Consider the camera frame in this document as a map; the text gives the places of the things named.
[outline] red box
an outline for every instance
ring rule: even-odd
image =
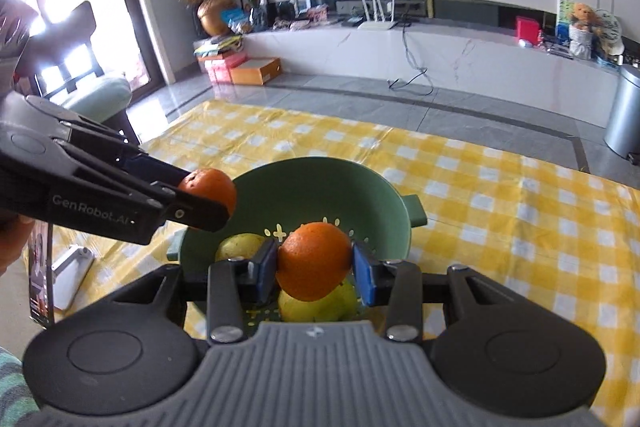
[[[524,39],[535,46],[540,42],[539,36],[540,24],[538,21],[526,17],[516,17],[516,38],[518,40]]]
[[[214,58],[207,57],[204,61],[204,67],[209,73],[209,80],[212,84],[217,82],[231,83],[231,69],[246,62],[246,60],[245,52],[231,52]]]

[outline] phone screen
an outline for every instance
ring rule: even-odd
[[[53,325],[51,239],[53,226],[36,221],[27,241],[29,249],[29,308],[31,318],[45,328]]]

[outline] green apple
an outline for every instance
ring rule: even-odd
[[[344,321],[358,311],[358,296],[353,285],[344,280],[329,295],[313,302],[299,301],[281,290],[278,308],[284,322]]]
[[[243,257],[251,259],[267,238],[257,233],[239,233],[227,237],[216,252],[216,261],[230,259],[231,257]]]

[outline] trash can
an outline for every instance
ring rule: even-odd
[[[604,142],[624,159],[640,152],[640,70],[630,64],[620,69]]]

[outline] yellow checkered tablecloth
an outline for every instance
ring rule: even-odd
[[[607,354],[594,412],[610,425],[640,425],[638,191],[457,140],[224,102],[196,107],[145,148],[181,168],[231,177],[307,155],[379,172],[401,194],[418,194],[429,216],[414,229],[412,261],[436,273],[467,264],[590,331]],[[56,229],[55,255],[72,243],[98,253],[71,312],[165,263],[178,229],[164,225],[148,247]],[[426,331],[443,327],[442,312],[427,308]],[[194,309],[186,328],[204,332]]]

